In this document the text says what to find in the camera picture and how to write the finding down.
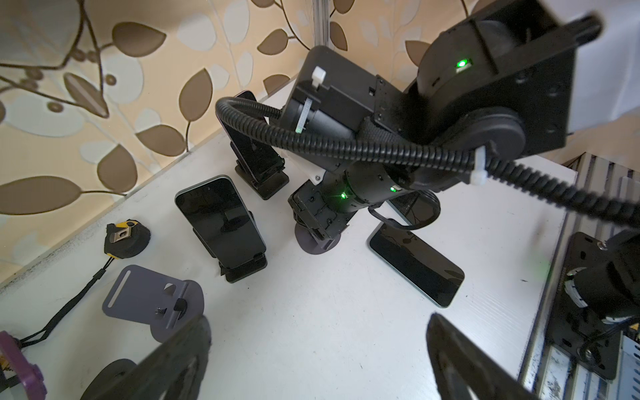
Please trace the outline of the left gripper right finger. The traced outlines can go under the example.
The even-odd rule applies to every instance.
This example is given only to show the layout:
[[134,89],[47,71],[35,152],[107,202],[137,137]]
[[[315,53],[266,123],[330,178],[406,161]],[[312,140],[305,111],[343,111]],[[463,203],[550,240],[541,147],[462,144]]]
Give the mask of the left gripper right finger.
[[426,343],[440,398],[536,398],[439,313],[428,321]]

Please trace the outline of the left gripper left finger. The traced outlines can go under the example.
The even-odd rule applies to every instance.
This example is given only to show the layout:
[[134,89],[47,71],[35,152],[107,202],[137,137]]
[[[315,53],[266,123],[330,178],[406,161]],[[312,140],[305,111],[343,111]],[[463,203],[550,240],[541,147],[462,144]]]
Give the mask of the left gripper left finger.
[[211,339],[207,318],[192,319],[99,397],[197,399],[208,366]]

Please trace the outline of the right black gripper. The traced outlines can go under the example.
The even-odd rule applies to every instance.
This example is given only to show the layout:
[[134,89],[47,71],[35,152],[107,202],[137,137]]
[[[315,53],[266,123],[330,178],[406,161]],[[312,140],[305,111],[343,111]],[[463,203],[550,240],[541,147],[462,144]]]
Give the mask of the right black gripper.
[[335,239],[341,235],[356,212],[363,208],[347,173],[325,173],[318,185],[306,181],[288,198],[288,204],[296,224],[303,225],[317,239]]

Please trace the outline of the grey round stand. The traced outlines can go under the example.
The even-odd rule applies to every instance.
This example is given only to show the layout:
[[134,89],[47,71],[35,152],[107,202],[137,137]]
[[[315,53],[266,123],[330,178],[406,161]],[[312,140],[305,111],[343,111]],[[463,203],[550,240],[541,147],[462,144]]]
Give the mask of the grey round stand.
[[305,251],[305,253],[311,255],[327,253],[338,245],[341,238],[341,235],[339,234],[335,239],[317,239],[300,223],[295,225],[294,235],[300,248]]

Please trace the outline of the purple round phone stand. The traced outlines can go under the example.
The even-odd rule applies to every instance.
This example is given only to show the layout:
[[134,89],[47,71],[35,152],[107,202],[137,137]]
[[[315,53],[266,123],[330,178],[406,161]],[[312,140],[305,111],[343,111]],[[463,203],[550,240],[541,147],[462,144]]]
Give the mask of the purple round phone stand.
[[132,264],[118,275],[102,310],[110,318],[149,326],[154,340],[165,343],[192,319],[203,315],[204,295],[193,280],[180,280]]

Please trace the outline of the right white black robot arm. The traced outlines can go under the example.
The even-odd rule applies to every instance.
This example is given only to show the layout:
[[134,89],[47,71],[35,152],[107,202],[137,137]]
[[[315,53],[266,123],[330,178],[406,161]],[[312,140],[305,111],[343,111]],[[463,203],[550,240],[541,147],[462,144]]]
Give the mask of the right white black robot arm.
[[229,128],[324,171],[289,198],[298,243],[324,253],[361,209],[488,178],[638,228],[637,203],[519,163],[638,106],[638,2],[495,1],[440,33],[403,91],[317,46],[283,109],[236,97],[215,108]]

